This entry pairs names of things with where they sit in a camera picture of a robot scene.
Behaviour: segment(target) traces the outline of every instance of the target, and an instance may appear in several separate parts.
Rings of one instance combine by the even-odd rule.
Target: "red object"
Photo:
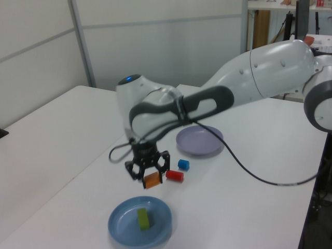
[[[175,181],[178,181],[178,182],[182,182],[183,181],[183,173],[182,172],[178,172],[178,171],[174,171],[174,170],[168,170],[168,171],[166,171],[166,177],[168,179],[175,180]]]
[[[304,42],[305,42],[308,46],[310,46],[311,44],[313,44],[314,40],[315,40],[315,39],[314,39],[312,36],[306,36]]]

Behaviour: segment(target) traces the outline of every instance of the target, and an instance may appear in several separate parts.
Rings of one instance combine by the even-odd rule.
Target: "small block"
[[[184,175],[183,175],[182,172],[173,171],[173,170],[166,171],[166,177],[168,179],[171,179],[171,180],[182,182],[183,181],[183,176]]]
[[[152,188],[160,184],[159,172],[152,173],[144,177],[145,188]]]
[[[177,166],[182,170],[189,170],[189,161],[180,159],[177,163]]]
[[[146,208],[137,209],[137,216],[139,218],[139,225],[141,230],[150,228],[149,217],[147,216]]]

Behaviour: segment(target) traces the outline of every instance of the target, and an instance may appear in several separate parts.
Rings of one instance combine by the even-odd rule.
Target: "purple plate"
[[[218,129],[207,127],[224,139]],[[221,152],[225,147],[220,140],[201,126],[190,126],[180,131],[176,136],[176,143],[182,151],[192,155],[207,155],[219,149]]]

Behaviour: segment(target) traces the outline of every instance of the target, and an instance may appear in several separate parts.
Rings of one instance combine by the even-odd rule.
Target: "white table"
[[[326,133],[310,125],[301,103],[266,99],[202,122],[220,129],[242,163],[266,180],[297,182],[318,170]],[[160,198],[172,211],[172,236],[163,248],[297,248],[314,181],[295,187],[264,184],[245,173],[226,149],[211,158],[188,157],[176,148],[181,129],[168,133],[158,148],[170,152],[172,170],[179,159],[190,161],[182,184],[165,180],[144,190],[125,170],[125,160],[111,164],[108,152],[126,142],[123,136],[0,248],[121,248],[108,234],[109,215],[122,201],[142,195]]]
[[[0,139],[0,242],[123,134],[116,94],[76,87]]]
[[[267,2],[266,0],[248,1],[249,10],[295,10],[294,5],[282,5],[282,0]],[[310,12],[332,12],[331,8],[316,7],[316,3],[309,7]]]

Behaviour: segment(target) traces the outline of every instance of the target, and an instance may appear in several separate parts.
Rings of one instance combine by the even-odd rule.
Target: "yellow-green block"
[[[139,218],[140,229],[141,230],[149,229],[150,222],[145,207],[142,209],[137,209],[137,216]]]

